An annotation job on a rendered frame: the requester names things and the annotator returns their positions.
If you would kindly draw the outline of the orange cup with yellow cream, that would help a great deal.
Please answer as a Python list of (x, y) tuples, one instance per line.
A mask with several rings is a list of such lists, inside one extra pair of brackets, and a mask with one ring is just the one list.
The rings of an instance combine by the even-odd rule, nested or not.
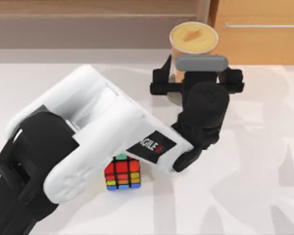
[(171, 43), (170, 83), (181, 83), (185, 72), (176, 68), (180, 55), (209, 55), (217, 46), (218, 33), (209, 25), (200, 22), (185, 22), (172, 29), (169, 35)]

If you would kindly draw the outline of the multicoloured puzzle cube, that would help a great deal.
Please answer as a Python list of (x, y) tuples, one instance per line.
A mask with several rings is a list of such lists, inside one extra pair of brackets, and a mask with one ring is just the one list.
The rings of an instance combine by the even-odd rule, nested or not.
[(140, 162), (125, 154), (119, 154), (105, 168), (104, 176), (109, 191), (140, 188)]

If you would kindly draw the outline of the wooden cupboard door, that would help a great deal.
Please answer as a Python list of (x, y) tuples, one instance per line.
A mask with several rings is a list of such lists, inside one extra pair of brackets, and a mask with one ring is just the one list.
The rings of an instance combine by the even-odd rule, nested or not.
[(229, 24), (294, 25), (294, 0), (211, 0), (214, 50), (233, 65), (294, 65), (294, 28), (226, 28)]

